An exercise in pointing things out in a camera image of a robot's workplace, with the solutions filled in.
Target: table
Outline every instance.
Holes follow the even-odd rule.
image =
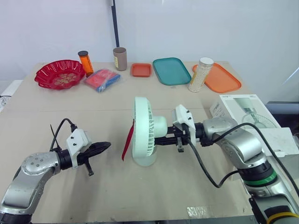
[[[241,81],[228,62],[219,63]],[[157,161],[146,168],[134,163],[131,150],[125,161],[121,160],[135,96],[147,97],[154,115],[165,116],[171,126],[171,111],[179,104],[190,109],[195,121],[209,118],[208,108],[217,93],[206,86],[198,93],[188,91],[186,85],[166,86],[155,73],[138,78],[131,76],[129,69],[119,72],[122,80],[102,93],[84,84],[52,91],[34,82],[35,72],[44,64],[34,67],[0,114],[0,196],[26,156],[49,150],[50,124],[55,129],[64,117],[88,131],[94,142],[110,141],[112,145],[90,159],[93,176],[88,177],[82,166],[52,177],[33,222],[188,219],[187,207],[199,207],[201,218],[252,214],[241,181],[228,180],[221,189],[214,188],[189,147],[184,153],[178,153],[175,146],[158,147]],[[196,62],[184,64],[192,74]],[[114,70],[113,63],[93,63],[93,67]],[[243,84],[231,93],[248,94],[250,90]],[[69,134],[70,128],[65,125],[58,137],[62,147]],[[231,171],[232,165],[217,145],[202,148],[197,144],[197,149],[217,182]]]

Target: fan stand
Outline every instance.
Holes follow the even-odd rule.
[[[157,148],[157,146],[154,147],[154,152],[152,153],[152,155],[146,156],[143,158],[134,158],[133,157],[134,161],[142,167],[148,167],[148,166],[152,165],[156,161],[156,158],[157,158],[156,148]]]

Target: brown cup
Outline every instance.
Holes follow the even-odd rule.
[[[118,71],[124,71],[127,69],[127,50],[125,48],[114,48],[114,64]]]

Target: orange bottle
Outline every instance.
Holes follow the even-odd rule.
[[[88,52],[86,50],[82,50],[78,52],[78,55],[86,73],[86,77],[89,77],[93,73],[93,66],[89,60]]]

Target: teal tray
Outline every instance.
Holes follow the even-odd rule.
[[[160,82],[164,85],[183,85],[191,81],[188,70],[176,57],[154,60],[153,67]]]

